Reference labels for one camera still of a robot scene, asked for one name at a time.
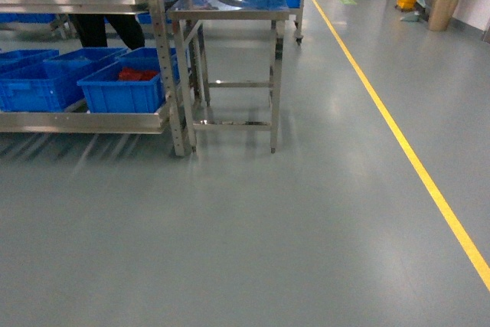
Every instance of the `gray epoxy floor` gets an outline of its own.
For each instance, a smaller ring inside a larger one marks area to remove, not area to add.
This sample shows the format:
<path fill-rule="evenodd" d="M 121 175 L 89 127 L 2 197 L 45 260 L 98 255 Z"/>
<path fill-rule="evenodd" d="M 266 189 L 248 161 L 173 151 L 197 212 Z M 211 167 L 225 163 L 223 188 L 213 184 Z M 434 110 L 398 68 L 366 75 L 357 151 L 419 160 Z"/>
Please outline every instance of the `gray epoxy floor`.
<path fill-rule="evenodd" d="M 394 0 L 318 2 L 490 260 L 490 45 L 399 22 Z M 267 25 L 239 26 L 207 28 L 212 77 L 266 74 Z M 301 48 L 286 33 L 275 155 L 261 132 L 200 132 L 186 159 L 168 134 L 0 135 L 0 325 L 490 324 L 488 290 L 311 0 Z M 212 93 L 220 116 L 266 112 L 256 92 Z"/>

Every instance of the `orange object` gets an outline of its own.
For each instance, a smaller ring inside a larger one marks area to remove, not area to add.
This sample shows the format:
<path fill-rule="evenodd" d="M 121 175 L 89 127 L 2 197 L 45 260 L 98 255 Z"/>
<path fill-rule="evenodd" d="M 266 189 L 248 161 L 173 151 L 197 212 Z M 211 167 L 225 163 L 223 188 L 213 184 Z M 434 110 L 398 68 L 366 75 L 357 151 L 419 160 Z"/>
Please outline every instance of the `orange object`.
<path fill-rule="evenodd" d="M 119 80 L 121 81 L 133 81 L 133 80 L 151 80 L 158 74 L 155 70 L 136 70 L 128 67 L 124 67 L 119 72 Z"/>

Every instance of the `black pants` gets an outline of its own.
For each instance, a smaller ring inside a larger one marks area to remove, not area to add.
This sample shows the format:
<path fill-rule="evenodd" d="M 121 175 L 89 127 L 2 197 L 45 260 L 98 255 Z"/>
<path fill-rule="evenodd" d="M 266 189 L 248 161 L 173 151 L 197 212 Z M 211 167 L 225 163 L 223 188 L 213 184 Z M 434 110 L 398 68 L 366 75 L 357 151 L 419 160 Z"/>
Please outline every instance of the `black pants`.
<path fill-rule="evenodd" d="M 127 47 L 134 50 L 145 46 L 145 35 L 134 15 L 71 15 L 83 47 L 107 47 L 104 17 Z"/>

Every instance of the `wall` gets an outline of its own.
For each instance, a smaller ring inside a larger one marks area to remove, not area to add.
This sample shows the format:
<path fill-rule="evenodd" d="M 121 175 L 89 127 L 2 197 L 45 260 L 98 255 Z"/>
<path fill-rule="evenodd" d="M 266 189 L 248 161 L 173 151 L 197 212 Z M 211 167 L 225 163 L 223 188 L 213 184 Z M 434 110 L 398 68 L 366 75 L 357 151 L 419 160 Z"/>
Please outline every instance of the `wall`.
<path fill-rule="evenodd" d="M 490 21 L 490 0 L 459 0 L 454 18 L 486 31 Z"/>

